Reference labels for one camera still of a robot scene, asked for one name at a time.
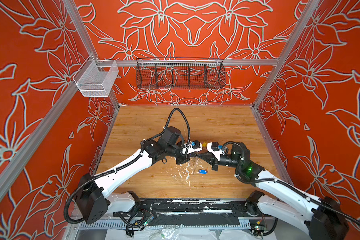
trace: white mesh tray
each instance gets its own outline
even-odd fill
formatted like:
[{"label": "white mesh tray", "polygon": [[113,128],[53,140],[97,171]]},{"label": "white mesh tray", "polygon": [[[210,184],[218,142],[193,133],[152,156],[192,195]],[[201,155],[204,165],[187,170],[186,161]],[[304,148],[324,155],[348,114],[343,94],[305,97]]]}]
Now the white mesh tray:
[{"label": "white mesh tray", "polygon": [[107,97],[119,73],[116,61],[108,71],[102,71],[97,62],[90,55],[73,77],[84,97]]}]

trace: metal beam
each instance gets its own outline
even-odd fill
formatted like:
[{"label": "metal beam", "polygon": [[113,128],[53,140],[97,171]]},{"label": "metal beam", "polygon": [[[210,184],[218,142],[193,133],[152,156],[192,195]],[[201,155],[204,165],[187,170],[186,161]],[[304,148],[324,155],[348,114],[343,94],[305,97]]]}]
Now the metal beam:
[{"label": "metal beam", "polygon": [[[97,62],[99,67],[110,67],[113,60],[100,60]],[[135,67],[136,60],[116,60],[118,67]],[[278,59],[224,59],[224,66],[252,66],[252,65],[277,65]]]},{"label": "metal beam", "polygon": [[302,34],[304,27],[307,25],[308,20],[311,18],[314,10],[317,8],[320,0],[310,0],[306,7],[304,8],[304,11],[302,12],[300,18],[298,19],[296,26],[294,27],[291,35],[289,36],[289,39],[287,40],[287,43],[285,44],[283,50],[281,51],[280,57],[279,57],[279,63],[274,67],[269,74],[269,77],[266,79],[263,87],[261,88],[261,92],[258,94],[257,98],[254,101],[254,108],[258,109],[261,102],[263,101],[265,95],[267,94],[269,88],[271,87],[271,84],[279,74],[279,71],[284,66],[285,61],[287,60],[289,54],[292,51],[293,46],[297,42],[299,36]]},{"label": "metal beam", "polygon": [[65,8],[72,19],[73,25],[75,25],[77,33],[79,34],[81,41],[83,42],[88,55],[92,55],[95,60],[99,60],[95,46],[92,43],[91,38],[86,30],[86,27],[81,20],[79,11],[77,10],[76,4],[73,0],[62,0]]},{"label": "metal beam", "polygon": [[289,174],[287,170],[284,167],[283,161],[281,160],[278,151],[275,148],[275,145],[272,142],[271,137],[269,136],[269,133],[267,131],[267,128],[264,125],[263,119],[261,118],[259,112],[257,109],[254,109],[253,107],[250,107],[254,116],[254,119],[257,123],[257,126],[259,127],[260,133],[263,136],[265,145],[268,148],[269,154],[272,157],[272,160],[276,166],[276,169],[280,175],[281,180],[284,182],[289,183],[290,185],[293,185],[293,182],[291,178],[289,177]]},{"label": "metal beam", "polygon": [[68,105],[72,97],[77,93],[75,83],[68,85],[67,89],[60,96],[57,102],[49,110],[39,126],[27,139],[24,145],[16,153],[10,163],[0,174],[0,202],[7,194],[8,190],[23,171],[28,161],[31,159],[41,142],[44,140],[52,126],[55,124],[61,113]]}]

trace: wooden table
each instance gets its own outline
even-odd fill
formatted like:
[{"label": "wooden table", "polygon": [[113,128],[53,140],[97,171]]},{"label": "wooden table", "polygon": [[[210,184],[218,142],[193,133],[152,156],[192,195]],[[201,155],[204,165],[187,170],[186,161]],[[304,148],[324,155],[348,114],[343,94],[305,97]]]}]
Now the wooden table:
[{"label": "wooden table", "polygon": [[[108,170],[140,148],[143,138],[162,131],[173,106],[121,107],[102,156],[98,173]],[[259,128],[249,107],[237,106],[180,106],[191,129],[191,141],[244,142],[251,151],[251,160],[279,176]],[[169,126],[178,128],[186,139],[187,127],[182,116],[175,112]],[[256,188],[239,182],[235,169],[211,166],[192,158],[183,165],[175,159],[158,162],[131,177],[114,193],[134,191],[140,198],[247,198]],[[199,169],[207,169],[199,174]]]}]

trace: red floral wallpaper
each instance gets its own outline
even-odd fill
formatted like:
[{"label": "red floral wallpaper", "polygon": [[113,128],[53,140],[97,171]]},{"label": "red floral wallpaper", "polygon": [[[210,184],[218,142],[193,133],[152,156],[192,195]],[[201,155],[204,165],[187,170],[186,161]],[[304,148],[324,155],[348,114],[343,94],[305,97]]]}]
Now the red floral wallpaper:
[{"label": "red floral wallpaper", "polygon": [[[0,173],[87,57],[61,0],[0,1]],[[0,239],[61,238],[62,205],[95,170],[114,113],[76,93],[0,203]]]},{"label": "red floral wallpaper", "polygon": [[359,0],[320,2],[259,112],[293,183],[360,220]]},{"label": "red floral wallpaper", "polygon": [[[307,1],[75,0],[100,59],[151,56],[226,59],[277,58]],[[270,66],[226,68],[220,90],[139,90],[135,71],[120,68],[119,102],[251,104]]]}]

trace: robotic arm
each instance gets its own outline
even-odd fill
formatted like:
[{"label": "robotic arm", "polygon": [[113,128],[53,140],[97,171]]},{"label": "robotic arm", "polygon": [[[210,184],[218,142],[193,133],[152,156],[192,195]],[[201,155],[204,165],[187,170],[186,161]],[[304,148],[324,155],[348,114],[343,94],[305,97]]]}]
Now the robotic arm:
[{"label": "robotic arm", "polygon": [[[177,128],[168,127],[175,111],[182,114],[187,124],[187,142]],[[233,145],[230,154],[226,147],[229,144]],[[79,187],[72,193],[64,207],[64,218],[68,223],[86,221],[87,224],[91,224],[106,213],[129,212],[131,209],[137,209],[140,200],[133,192],[112,195],[111,193],[139,171],[171,156],[176,158],[176,164],[183,164],[191,157],[201,158],[211,164],[212,170],[215,171],[218,170],[219,165],[234,167],[235,177],[238,180],[263,189],[283,201],[254,191],[246,201],[245,207],[249,215],[255,216],[260,213],[272,215],[301,229],[312,240],[344,239],[349,229],[346,218],[360,226],[358,220],[341,212],[340,206],[330,197],[320,199],[299,190],[251,161],[250,151],[243,143],[226,142],[220,145],[218,142],[210,142],[206,145],[207,152],[199,153],[203,149],[202,144],[199,141],[190,142],[187,119],[178,108],[171,111],[161,133],[144,139],[140,145],[140,150],[108,171],[93,177],[86,174],[81,178]],[[83,216],[78,220],[70,218],[68,214],[73,198]],[[267,235],[256,229],[252,230],[252,233],[259,236]]]}]

